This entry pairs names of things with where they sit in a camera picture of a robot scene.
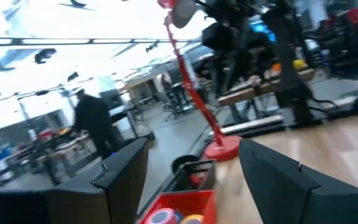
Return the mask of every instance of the red base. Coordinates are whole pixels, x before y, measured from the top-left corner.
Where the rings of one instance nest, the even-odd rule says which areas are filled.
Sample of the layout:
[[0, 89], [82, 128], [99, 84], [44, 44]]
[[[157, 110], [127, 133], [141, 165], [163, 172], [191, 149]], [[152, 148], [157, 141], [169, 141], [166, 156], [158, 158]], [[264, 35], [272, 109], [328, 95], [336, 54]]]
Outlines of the red base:
[[239, 155], [239, 136], [224, 136], [222, 138], [223, 147], [219, 147], [216, 141], [211, 142], [205, 149], [207, 159], [215, 159], [218, 162], [228, 161]]

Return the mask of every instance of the tape roll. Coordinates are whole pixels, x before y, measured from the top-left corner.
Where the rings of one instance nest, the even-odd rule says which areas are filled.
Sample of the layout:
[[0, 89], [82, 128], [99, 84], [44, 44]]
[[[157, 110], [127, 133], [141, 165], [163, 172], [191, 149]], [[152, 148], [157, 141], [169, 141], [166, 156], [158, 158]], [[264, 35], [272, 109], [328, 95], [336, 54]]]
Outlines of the tape roll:
[[203, 222], [202, 215], [189, 215], [180, 224], [201, 224]]
[[151, 214], [146, 224], [176, 224], [177, 218], [171, 208], [163, 208]]

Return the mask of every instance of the red pole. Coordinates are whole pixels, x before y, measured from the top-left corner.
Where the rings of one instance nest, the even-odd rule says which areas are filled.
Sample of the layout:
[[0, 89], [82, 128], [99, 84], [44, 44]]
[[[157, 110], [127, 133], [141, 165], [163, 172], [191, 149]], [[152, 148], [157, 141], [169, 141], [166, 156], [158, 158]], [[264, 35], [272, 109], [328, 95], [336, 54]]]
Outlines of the red pole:
[[181, 74], [183, 76], [183, 81], [185, 82], [185, 84], [184, 84], [185, 89], [189, 92], [189, 94], [191, 95], [191, 97], [194, 100], [195, 104], [200, 109], [200, 111], [204, 115], [205, 119], [207, 120], [207, 122], [211, 126], [211, 128], [212, 128], [212, 130], [214, 132], [214, 137], [215, 137], [216, 144], [218, 145], [219, 148], [223, 148], [222, 138], [223, 138], [224, 135], [223, 135], [223, 133], [221, 131], [221, 128], [216, 123], [215, 117], [205, 107], [205, 105], [203, 103], [203, 100], [198, 95], [197, 91], [193, 88], [193, 83], [190, 80], [189, 73], [187, 72], [187, 69], [186, 69], [186, 66], [185, 66], [185, 60], [184, 60], [182, 54], [179, 52], [176, 40], [173, 38], [173, 34], [171, 32], [171, 29], [170, 29], [171, 24], [172, 24], [171, 23], [171, 18], [170, 18], [170, 16], [167, 16], [165, 18], [164, 25], [167, 28], [169, 40], [170, 40], [170, 42], [172, 44], [173, 51], [174, 51], [175, 55], [178, 58], [179, 68], [180, 68]]

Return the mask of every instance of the red tray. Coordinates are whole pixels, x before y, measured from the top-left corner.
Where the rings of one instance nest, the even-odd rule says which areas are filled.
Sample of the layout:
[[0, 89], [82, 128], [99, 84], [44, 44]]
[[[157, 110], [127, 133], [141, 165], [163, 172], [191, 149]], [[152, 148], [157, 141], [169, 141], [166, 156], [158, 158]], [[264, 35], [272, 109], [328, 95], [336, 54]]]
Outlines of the red tray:
[[146, 224], [149, 215], [161, 208], [178, 210], [185, 217], [193, 214], [203, 215], [202, 224], [216, 223], [215, 192], [213, 190], [162, 193], [139, 224]]

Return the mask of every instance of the yellow object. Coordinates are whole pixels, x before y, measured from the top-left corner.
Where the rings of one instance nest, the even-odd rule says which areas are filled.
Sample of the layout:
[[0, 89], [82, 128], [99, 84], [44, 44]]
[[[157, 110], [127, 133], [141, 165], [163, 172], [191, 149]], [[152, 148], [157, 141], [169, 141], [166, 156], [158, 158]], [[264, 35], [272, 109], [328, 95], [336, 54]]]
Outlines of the yellow object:
[[293, 61], [293, 67], [295, 68], [295, 70], [299, 71], [302, 70], [304, 68], [306, 68], [308, 65], [306, 64], [306, 62], [304, 60], [294, 60]]
[[180, 224], [187, 224], [189, 222], [191, 222], [191, 224], [201, 224], [201, 222], [203, 221], [203, 216], [202, 215], [189, 215], [187, 216], [184, 220], [182, 220], [180, 222]]

